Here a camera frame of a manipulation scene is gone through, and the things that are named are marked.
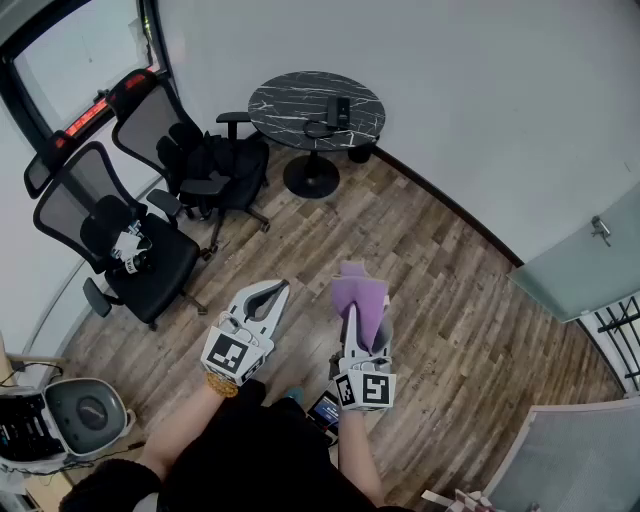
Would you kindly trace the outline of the white crumpled packet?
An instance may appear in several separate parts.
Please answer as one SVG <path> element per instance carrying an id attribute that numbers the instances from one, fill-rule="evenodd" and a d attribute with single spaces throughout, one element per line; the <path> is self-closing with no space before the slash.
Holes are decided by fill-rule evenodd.
<path id="1" fill-rule="evenodd" d="M 141 231 L 141 222 L 134 221 L 122 231 L 110 251 L 112 258 L 126 261 L 150 249 L 152 243 Z"/>

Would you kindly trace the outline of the person's black clothing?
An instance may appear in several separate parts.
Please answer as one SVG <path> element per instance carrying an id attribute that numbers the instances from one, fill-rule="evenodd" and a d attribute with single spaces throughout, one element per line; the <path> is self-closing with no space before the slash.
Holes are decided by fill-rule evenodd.
<path id="1" fill-rule="evenodd" d="M 410 512 L 376 507 L 333 463 L 295 392 L 264 405 L 249 380 L 226 398 L 166 479 L 134 460 L 98 465 L 59 512 Z"/>

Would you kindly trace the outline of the white grey floor machine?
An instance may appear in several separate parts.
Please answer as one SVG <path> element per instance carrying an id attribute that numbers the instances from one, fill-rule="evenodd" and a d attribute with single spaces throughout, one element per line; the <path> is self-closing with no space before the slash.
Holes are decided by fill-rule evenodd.
<path id="1" fill-rule="evenodd" d="M 0 387 L 0 467 L 47 475 L 93 462 L 135 422 L 136 414 L 100 379 Z"/>

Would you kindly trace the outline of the frosted glass panel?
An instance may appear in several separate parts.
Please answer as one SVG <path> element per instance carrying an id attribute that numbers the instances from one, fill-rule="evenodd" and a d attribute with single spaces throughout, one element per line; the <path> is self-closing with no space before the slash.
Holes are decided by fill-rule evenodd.
<path id="1" fill-rule="evenodd" d="M 484 493 L 505 512 L 631 512 L 640 503 L 640 397 L 531 407 Z"/>

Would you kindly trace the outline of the pink white box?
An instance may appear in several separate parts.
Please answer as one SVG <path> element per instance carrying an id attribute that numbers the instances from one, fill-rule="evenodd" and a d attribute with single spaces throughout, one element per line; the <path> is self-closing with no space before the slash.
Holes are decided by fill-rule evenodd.
<path id="1" fill-rule="evenodd" d="M 425 490 L 421 494 L 421 498 L 430 503 L 444 506 L 445 512 L 497 512 L 490 500 L 480 491 L 465 493 L 456 489 L 454 498 L 450 499 Z"/>

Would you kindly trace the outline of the dark framed window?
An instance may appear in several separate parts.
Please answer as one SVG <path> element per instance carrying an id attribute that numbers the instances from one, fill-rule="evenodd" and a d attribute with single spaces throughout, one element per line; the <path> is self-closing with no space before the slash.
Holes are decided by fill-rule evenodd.
<path id="1" fill-rule="evenodd" d="M 0 99 L 33 148 L 56 130 L 91 137 L 138 68 L 171 72 L 158 0 L 0 0 Z"/>

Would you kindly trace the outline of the frosted glass door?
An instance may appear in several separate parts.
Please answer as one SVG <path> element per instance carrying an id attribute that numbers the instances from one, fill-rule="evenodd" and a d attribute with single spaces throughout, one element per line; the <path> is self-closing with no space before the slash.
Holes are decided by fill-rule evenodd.
<path id="1" fill-rule="evenodd" d="M 640 292 L 640 183 L 596 216 L 611 231 L 610 247 L 591 236 L 590 221 L 509 274 L 563 323 Z"/>

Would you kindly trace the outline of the light wooden rack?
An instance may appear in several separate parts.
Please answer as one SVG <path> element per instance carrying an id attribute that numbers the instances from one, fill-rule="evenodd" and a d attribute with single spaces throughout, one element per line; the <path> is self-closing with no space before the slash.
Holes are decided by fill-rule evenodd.
<path id="1" fill-rule="evenodd" d="M 42 388 L 52 377 L 61 376 L 65 365 L 64 358 L 7 352 L 0 331 L 0 388 Z"/>

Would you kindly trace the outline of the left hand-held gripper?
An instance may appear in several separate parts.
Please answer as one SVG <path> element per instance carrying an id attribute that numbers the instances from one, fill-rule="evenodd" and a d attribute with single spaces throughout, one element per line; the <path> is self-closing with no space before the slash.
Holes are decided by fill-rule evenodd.
<path id="1" fill-rule="evenodd" d="M 274 350 L 270 339 L 284 313 L 290 294 L 285 279 L 264 280 L 240 289 L 229 309 L 208 333 L 200 357 L 204 369 L 224 381 L 242 386 Z M 245 324 L 258 324 L 247 327 Z"/>

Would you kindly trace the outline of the black metal railing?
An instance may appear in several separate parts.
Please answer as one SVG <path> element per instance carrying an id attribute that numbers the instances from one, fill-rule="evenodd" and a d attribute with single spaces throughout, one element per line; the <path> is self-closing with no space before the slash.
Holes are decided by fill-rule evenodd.
<path id="1" fill-rule="evenodd" d="M 618 383 L 640 395 L 640 292 L 581 318 Z"/>

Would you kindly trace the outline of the purple grey cloth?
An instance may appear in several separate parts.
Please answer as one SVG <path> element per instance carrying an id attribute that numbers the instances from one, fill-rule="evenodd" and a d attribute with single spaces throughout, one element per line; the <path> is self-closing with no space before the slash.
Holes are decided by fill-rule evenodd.
<path id="1" fill-rule="evenodd" d="M 357 307 L 360 346 L 373 354 L 388 303 L 387 282 L 371 277 L 363 262 L 343 261 L 339 273 L 332 279 L 331 296 L 334 308 L 343 319 L 348 318 L 352 304 Z"/>

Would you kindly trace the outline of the black device with screen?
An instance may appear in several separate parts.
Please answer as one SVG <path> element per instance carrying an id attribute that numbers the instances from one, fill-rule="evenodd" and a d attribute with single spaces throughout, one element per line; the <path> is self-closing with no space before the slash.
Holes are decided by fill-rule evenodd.
<path id="1" fill-rule="evenodd" d="M 325 390 L 306 413 L 307 420 L 323 435 L 328 447 L 335 446 L 339 434 L 338 398 Z"/>

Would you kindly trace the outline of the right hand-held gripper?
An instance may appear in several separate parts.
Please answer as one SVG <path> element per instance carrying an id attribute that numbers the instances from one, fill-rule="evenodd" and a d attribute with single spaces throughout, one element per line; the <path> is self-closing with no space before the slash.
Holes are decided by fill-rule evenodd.
<path id="1" fill-rule="evenodd" d="M 369 357 L 363 343 L 357 305 L 348 306 L 341 328 L 343 356 L 336 353 L 329 360 L 329 376 L 342 410 L 376 411 L 393 406 L 397 376 L 389 356 L 392 339 L 389 296 L 384 298 L 383 316 L 374 338 L 374 357 Z"/>

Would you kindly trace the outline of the person's left forearm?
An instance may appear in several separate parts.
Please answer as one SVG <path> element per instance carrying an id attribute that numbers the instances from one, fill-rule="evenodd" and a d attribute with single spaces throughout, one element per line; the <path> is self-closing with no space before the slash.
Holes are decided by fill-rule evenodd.
<path id="1" fill-rule="evenodd" d="M 205 430 L 231 392 L 203 384 L 150 433 L 138 464 L 163 482 L 181 453 Z"/>

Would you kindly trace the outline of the black bottle with white label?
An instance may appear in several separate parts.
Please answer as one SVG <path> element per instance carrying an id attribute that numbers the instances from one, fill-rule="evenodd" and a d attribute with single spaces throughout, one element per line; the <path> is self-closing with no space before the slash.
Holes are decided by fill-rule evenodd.
<path id="1" fill-rule="evenodd" d="M 133 276 L 139 273 L 152 273 L 154 267 L 147 251 L 134 254 L 116 266 L 111 275 L 115 278 Z"/>

